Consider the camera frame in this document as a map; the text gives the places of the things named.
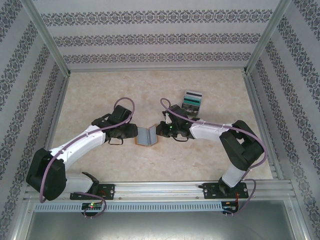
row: floral border pattern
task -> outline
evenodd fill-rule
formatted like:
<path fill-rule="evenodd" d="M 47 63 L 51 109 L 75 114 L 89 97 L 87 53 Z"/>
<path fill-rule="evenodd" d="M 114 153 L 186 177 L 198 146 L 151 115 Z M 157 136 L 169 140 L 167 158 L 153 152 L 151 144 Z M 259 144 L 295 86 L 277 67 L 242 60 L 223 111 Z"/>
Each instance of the floral border pattern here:
<path fill-rule="evenodd" d="M 33 45 L 37 35 L 38 31 L 32 21 L 30 21 L 29 25 L 23 33 L 22 38 L 19 41 L 19 44 L 16 46 L 14 54 L 10 58 L 6 69 L 4 69 L 3 74 L 1 75 L 0 112 L 2 111 L 2 107 L 6 103 L 6 99 L 8 98 L 8 94 L 11 92 L 13 83 L 16 81 L 22 64 L 25 62 L 29 50 L 31 49 L 31 46 Z"/>
<path fill-rule="evenodd" d="M 164 45 L 164 44 L 256 44 L 260 33 L 177 33 L 96 36 L 58 36 L 58 47 Z"/>
<path fill-rule="evenodd" d="M 269 76 L 261 59 L 257 61 L 255 67 L 263 85 L 264 92 L 267 96 L 267 100 L 273 113 L 275 123 L 277 124 L 281 140 L 283 141 L 284 150 L 287 153 L 288 161 L 292 167 L 292 173 L 296 178 L 295 180 L 298 183 L 298 188 L 301 191 L 301 195 L 303 196 L 303 202 L 306 206 L 306 211 L 308 212 L 309 219 L 312 222 L 312 227 L 315 228 L 316 236 L 320 238 L 320 212 L 319 208 L 316 206 L 316 199 L 312 196 L 313 192 L 310 190 L 308 177 L 306 176 L 300 158 L 297 155 L 296 147 L 290 136 L 290 132 L 277 101 L 276 94 L 272 88 Z M 257 92 L 255 81 L 253 81 L 253 85 L 258 95 L 260 105 L 261 107 L 263 107 L 259 98 L 259 93 Z"/>
<path fill-rule="evenodd" d="M 22 9 L 19 0 L 7 0 L 0 10 L 0 43 L 2 43 L 7 32 L 11 28 L 11 24 L 16 20 L 18 13 Z"/>
<path fill-rule="evenodd" d="M 64 55 L 67 64 L 248 61 L 250 52 L 166 52 Z"/>
<path fill-rule="evenodd" d="M 175 23 L 266 23 L 271 9 L 255 10 L 160 10 L 43 13 L 48 26 Z"/>
<path fill-rule="evenodd" d="M 313 166 L 317 169 L 316 173 L 320 175 L 320 144 L 317 142 L 318 139 L 315 137 L 315 132 L 311 128 L 309 119 L 304 112 L 304 107 L 300 104 L 294 85 L 291 83 L 274 43 L 269 41 L 265 50 L 270 58 L 273 69 L 279 78 L 280 85 L 282 86 L 284 95 L 295 118 L 297 127 L 300 129 L 305 146 L 311 155 L 310 158 L 313 160 Z"/>
<path fill-rule="evenodd" d="M 320 7 L 315 0 L 294 0 L 295 6 L 310 26 L 316 39 L 320 41 Z"/>
<path fill-rule="evenodd" d="M 48 79 L 46 88 L 43 92 L 43 96 L 41 98 L 40 105 L 38 107 L 37 114 L 34 118 L 33 125 L 31 127 L 31 131 L 29 133 L 29 136 L 27 138 L 27 142 L 25 144 L 25 148 L 23 150 L 23 154 L 21 156 L 21 159 L 19 161 L 19 167 L 16 170 L 16 173 L 14 175 L 14 180 L 12 182 L 12 187 L 10 188 L 9 195 L 7 196 L 7 202 L 4 204 L 4 211 L 1 213 L 1 219 L 0 219 L 0 239 L 4 240 L 6 239 L 6 235 L 9 231 L 10 223 L 14 216 L 14 211 L 17 206 L 17 203 L 19 201 L 19 195 L 21 193 L 21 188 L 23 187 L 26 179 L 26 175 L 29 169 L 30 160 L 32 159 L 32 156 L 34 154 L 34 148 L 37 143 L 38 135 L 40 133 L 40 129 L 42 127 L 42 123 L 45 118 L 45 114 L 50 102 L 50 98 L 52 96 L 55 84 L 57 82 L 57 77 L 60 72 L 60 69 L 58 65 L 55 63 L 52 71 L 50 73 L 50 77 Z M 58 100 L 62 91 L 64 83 L 62 82 L 59 94 L 58 94 Z"/>
<path fill-rule="evenodd" d="M 286 43 L 291 56 L 294 59 L 295 65 L 298 67 L 306 86 L 309 88 L 309 92 L 312 98 L 315 100 L 315 104 L 318 105 L 320 111 L 320 80 L 319 73 L 313 67 L 313 63 L 307 55 L 307 52 L 303 48 L 297 34 L 294 32 L 288 19 L 284 16 L 279 22 L 277 29 L 281 34 L 283 40 Z"/>
<path fill-rule="evenodd" d="M 38 82 L 40 81 L 44 68 L 47 64 L 49 55 L 50 51 L 47 46 L 44 45 L 41 49 L 38 59 L 34 64 L 33 70 L 24 88 L 19 104 L 16 107 L 12 122 L 8 127 L 9 129 L 6 131 L 7 135 L 2 141 L 0 149 L 0 180 L 2 180 L 3 174 L 6 171 L 6 165 L 8 164 L 8 161 L 11 157 L 13 147 L 16 145 L 22 123 L 25 121 L 25 117 L 35 94 Z"/>

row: patterned wallpaper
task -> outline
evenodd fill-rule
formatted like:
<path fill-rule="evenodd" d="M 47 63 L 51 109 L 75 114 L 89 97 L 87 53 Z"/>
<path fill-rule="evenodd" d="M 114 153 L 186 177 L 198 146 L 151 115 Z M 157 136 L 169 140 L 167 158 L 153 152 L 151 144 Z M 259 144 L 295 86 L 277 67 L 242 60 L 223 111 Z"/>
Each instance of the patterned wallpaper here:
<path fill-rule="evenodd" d="M 0 15 L 0 240 L 4 240 L 22 201 L 30 160 L 49 136 L 65 78 L 20 1 L 1 0 Z"/>
<path fill-rule="evenodd" d="M 311 239 L 320 239 L 319 9 L 315 0 L 293 0 L 251 73 Z"/>
<path fill-rule="evenodd" d="M 71 70 L 245 67 L 279 0 L 36 0 Z"/>

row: metal bracket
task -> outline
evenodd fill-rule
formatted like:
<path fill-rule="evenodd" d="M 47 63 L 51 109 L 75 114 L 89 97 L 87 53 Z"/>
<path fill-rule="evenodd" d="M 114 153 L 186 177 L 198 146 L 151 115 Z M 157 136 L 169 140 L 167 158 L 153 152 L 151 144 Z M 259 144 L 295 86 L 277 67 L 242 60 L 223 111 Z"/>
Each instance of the metal bracket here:
<path fill-rule="evenodd" d="M 237 193 L 239 199 L 247 199 L 249 197 L 247 184 L 245 182 L 240 182 L 239 184 L 237 184 L 237 186 L 228 196 L 225 196 L 219 190 L 219 183 L 205 182 L 202 185 L 199 185 L 198 187 L 203 189 L 204 199 L 230 199 L 233 197 L 236 198 Z"/>
<path fill-rule="evenodd" d="M 100 183 L 98 186 L 98 196 L 105 200 L 113 200 L 115 196 L 115 185 L 114 184 L 103 184 Z M 77 193 L 70 193 L 70 200 L 97 200 L 96 197 L 85 196 Z"/>

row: enclosure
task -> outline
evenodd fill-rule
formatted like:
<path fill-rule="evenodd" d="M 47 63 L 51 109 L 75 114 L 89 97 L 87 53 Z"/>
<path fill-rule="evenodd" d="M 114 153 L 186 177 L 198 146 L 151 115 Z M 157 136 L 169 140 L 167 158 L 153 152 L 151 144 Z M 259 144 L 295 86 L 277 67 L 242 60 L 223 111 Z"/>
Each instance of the enclosure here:
<path fill-rule="evenodd" d="M 0 239 L 320 239 L 319 4 L 2 0 Z M 132 123 L 157 125 L 160 98 L 180 105 L 187 90 L 203 94 L 201 119 L 243 120 L 267 147 L 239 215 L 219 214 L 223 200 L 198 188 L 231 164 L 204 139 L 88 152 L 68 173 L 114 184 L 97 219 L 68 194 L 39 203 L 26 183 L 38 149 L 68 142 L 121 97 L 135 102 Z"/>

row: purple cable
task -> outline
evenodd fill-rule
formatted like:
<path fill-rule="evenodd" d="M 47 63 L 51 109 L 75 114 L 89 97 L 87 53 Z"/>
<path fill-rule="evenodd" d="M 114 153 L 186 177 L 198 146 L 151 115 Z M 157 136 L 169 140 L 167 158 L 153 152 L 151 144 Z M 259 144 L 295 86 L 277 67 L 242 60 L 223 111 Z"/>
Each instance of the purple cable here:
<path fill-rule="evenodd" d="M 80 192 L 80 191 L 75 192 L 75 194 L 81 194 L 81 195 L 85 195 L 85 196 L 89 196 L 89 197 L 98 198 L 98 199 L 101 199 L 101 202 L 103 202 L 103 209 L 102 209 L 100 212 L 98 212 L 96 215 L 94 215 L 94 216 L 87 216 L 87 215 L 86 215 L 86 212 L 87 212 L 87 210 L 89 210 L 90 208 L 86 208 L 86 209 L 84 210 L 84 212 L 83 212 L 84 218 L 94 219 L 94 218 L 96 218 L 96 217 L 99 217 L 101 214 L 103 214 L 104 211 L 107 209 L 107 202 L 106 202 L 106 200 L 105 200 L 103 197 L 101 197 L 101 196 L 93 195 L 93 194 L 86 193 L 86 192 Z"/>
<path fill-rule="evenodd" d="M 135 113 L 135 103 L 134 103 L 134 101 L 133 101 L 131 98 L 129 98 L 129 97 L 121 97 L 121 98 L 119 98 L 119 99 L 115 102 L 115 104 L 114 104 L 114 106 L 113 106 L 113 109 L 116 108 L 118 102 L 120 102 L 121 100 L 124 100 L 124 99 L 127 99 L 127 100 L 129 100 L 129 101 L 132 103 L 132 113 L 130 114 L 130 116 L 129 116 L 126 120 L 124 120 L 124 121 L 122 121 L 122 122 L 120 122 L 120 123 L 118 123 L 118 124 L 112 125 L 112 126 L 107 126 L 107 127 L 99 128 L 99 129 L 90 131 L 90 132 L 88 132 L 88 133 L 85 133 L 85 134 L 77 137 L 77 138 L 74 139 L 73 141 L 69 142 L 69 143 L 68 143 L 67 145 L 65 145 L 60 151 L 58 151 L 58 152 L 56 153 L 56 155 L 53 156 L 53 158 L 50 160 L 50 162 L 49 162 L 48 165 L 46 166 L 46 169 L 45 169 L 44 174 L 43 174 L 43 177 L 42 177 L 42 182 L 41 182 L 41 187 L 40 187 L 40 195 L 39 195 L 39 201 L 40 201 L 40 203 L 43 204 L 43 203 L 46 201 L 46 199 L 43 198 L 43 196 L 44 196 L 45 183 L 46 183 L 46 179 L 47 179 L 47 175 L 48 175 L 49 169 L 50 169 L 51 165 L 54 163 L 54 161 L 57 159 L 57 157 L 58 157 L 60 154 L 63 153 L 63 151 L 65 151 L 65 150 L 66 150 L 67 148 L 69 148 L 72 144 L 74 144 L 74 143 L 77 142 L 78 140 L 86 137 L 86 136 L 89 135 L 89 134 L 94 134 L 94 133 L 96 133 L 96 132 L 100 132 L 100 131 L 103 131 L 103 130 L 108 130 L 108 129 L 117 128 L 117 127 L 119 127 L 119 126 L 127 123 L 128 121 L 130 121 L 130 120 L 132 119 L 132 117 L 133 117 L 133 115 L 134 115 L 134 113 Z"/>
<path fill-rule="evenodd" d="M 167 106 L 163 103 L 164 100 L 169 103 L 169 107 L 167 107 Z M 187 118 L 187 117 L 181 116 L 181 115 L 179 115 L 179 114 L 177 114 L 177 113 L 175 113 L 174 111 L 172 111 L 172 110 L 169 109 L 170 106 L 171 106 L 171 102 L 170 102 L 167 98 L 164 98 L 164 97 L 161 98 L 161 99 L 160 99 L 160 103 L 161 103 L 161 105 L 165 108 L 165 110 L 167 110 L 169 113 L 171 113 L 171 114 L 173 114 L 173 115 L 175 115 L 175 116 L 177 116 L 178 118 L 181 118 L 181 119 L 183 119 L 183 120 L 189 121 L 189 122 L 194 123 L 194 124 L 204 124 L 204 125 L 211 125 L 211 126 L 218 127 L 218 128 L 231 129 L 231 130 L 234 130 L 234 131 L 237 131 L 237 132 L 246 134 L 246 135 L 252 137 L 253 139 L 255 139 L 255 140 L 261 145 L 261 147 L 263 148 L 264 156 L 263 156 L 263 159 L 262 159 L 260 162 L 258 162 L 258 163 L 255 164 L 255 165 L 252 165 L 251 167 L 248 168 L 248 170 L 243 174 L 242 179 L 250 172 L 251 169 L 260 166 L 261 164 L 263 164 L 263 163 L 266 161 L 266 159 L 267 159 L 267 157 L 268 157 L 267 147 L 265 146 L 265 144 L 264 144 L 256 135 L 254 135 L 254 134 L 252 134 L 252 133 L 250 133 L 250 132 L 248 132 L 248 131 L 242 130 L 242 129 L 240 129 L 240 128 L 233 127 L 233 126 L 227 126 L 227 125 L 224 125 L 224 124 L 213 123 L 213 122 L 206 122 L 206 121 L 205 121 L 205 122 L 197 122 L 197 121 L 191 120 L 191 119 L 189 119 L 189 118 Z"/>

